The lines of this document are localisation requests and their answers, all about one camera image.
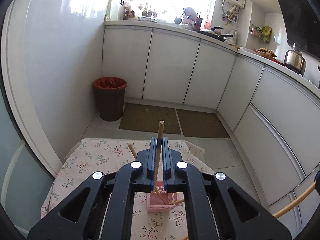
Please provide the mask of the wooden chopstick lone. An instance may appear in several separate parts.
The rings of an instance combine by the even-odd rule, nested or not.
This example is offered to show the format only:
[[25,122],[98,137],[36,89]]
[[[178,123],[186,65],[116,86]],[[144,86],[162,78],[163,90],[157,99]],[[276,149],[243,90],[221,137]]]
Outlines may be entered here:
[[128,143],[128,148],[129,148],[130,152],[132,153],[134,159],[137,159],[137,153],[135,151],[134,146],[131,143]]

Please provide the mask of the white kitchen cabinets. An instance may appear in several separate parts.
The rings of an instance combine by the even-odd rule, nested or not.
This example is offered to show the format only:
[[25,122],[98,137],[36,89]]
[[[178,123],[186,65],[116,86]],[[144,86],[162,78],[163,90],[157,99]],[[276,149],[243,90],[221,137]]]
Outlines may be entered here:
[[272,212],[319,171],[319,89],[247,49],[154,23],[110,21],[102,73],[125,79],[129,98],[216,111]]

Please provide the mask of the wooden chopstick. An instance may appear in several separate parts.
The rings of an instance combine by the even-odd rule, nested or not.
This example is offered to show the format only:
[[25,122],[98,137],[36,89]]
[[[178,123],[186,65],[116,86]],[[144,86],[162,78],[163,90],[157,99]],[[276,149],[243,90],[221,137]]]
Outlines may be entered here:
[[162,146],[164,124],[165,124],[165,122],[163,120],[159,121],[158,134],[157,134],[157,145],[156,145],[156,155],[155,155],[156,162],[155,162],[154,191],[157,190],[156,182],[157,182],[157,175],[158,175],[159,163],[160,163],[160,157],[161,157],[161,146]]
[[280,211],[273,214],[273,217],[279,218],[284,214],[291,211],[294,207],[300,204],[304,199],[306,199],[316,188],[316,181],[314,181],[297,199],[291,202],[289,205],[282,208]]

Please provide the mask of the brown floor mat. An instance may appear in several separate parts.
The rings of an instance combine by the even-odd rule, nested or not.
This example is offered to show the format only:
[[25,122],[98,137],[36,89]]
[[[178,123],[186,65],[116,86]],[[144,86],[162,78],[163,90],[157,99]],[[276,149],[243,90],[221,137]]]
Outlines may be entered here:
[[193,138],[229,138],[214,113],[133,103],[125,105],[119,128],[155,133],[160,121],[164,121],[164,133],[167,134],[182,134]]

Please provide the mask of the pink perforated utensil basket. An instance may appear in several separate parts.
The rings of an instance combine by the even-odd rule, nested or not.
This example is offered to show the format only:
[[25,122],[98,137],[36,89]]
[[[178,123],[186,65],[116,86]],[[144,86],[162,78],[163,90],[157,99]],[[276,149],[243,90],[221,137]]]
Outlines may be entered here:
[[167,193],[164,189],[164,183],[162,181],[157,181],[156,191],[147,194],[147,211],[148,212],[170,212],[175,207],[180,204],[175,204],[178,201],[177,193]]

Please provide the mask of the brown trash bin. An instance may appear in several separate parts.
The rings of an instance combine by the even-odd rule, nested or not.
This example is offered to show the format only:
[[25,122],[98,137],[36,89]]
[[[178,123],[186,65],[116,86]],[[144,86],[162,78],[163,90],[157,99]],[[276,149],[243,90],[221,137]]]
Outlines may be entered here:
[[119,77],[102,77],[93,83],[95,103],[100,117],[117,121],[123,116],[127,81]]

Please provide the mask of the black frying pan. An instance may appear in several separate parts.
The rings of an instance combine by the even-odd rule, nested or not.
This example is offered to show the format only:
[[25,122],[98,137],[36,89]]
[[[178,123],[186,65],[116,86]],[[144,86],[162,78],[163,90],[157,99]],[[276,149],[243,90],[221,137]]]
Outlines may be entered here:
[[221,33],[217,33],[216,30],[223,30],[223,27],[218,26],[218,27],[211,27],[210,29],[201,29],[201,30],[197,30],[197,33],[212,37],[216,40],[225,42],[227,40],[227,38],[233,38],[234,35],[232,34],[221,34]]

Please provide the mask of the steel kettle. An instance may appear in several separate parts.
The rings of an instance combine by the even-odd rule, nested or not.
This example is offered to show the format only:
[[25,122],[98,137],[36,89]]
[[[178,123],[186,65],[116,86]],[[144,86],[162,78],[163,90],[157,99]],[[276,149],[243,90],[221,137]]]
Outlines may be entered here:
[[297,74],[304,75],[306,69],[306,61],[302,55],[300,45],[293,42],[293,47],[285,53],[284,64],[290,70]]

